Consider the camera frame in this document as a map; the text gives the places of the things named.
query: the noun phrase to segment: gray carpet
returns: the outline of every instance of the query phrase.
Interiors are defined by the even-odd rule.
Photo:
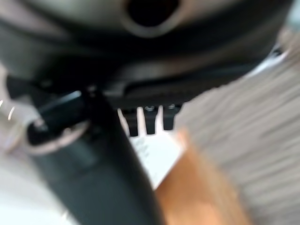
[[[238,187],[255,225],[300,224],[300,35],[282,36],[284,62],[204,93],[176,121]]]

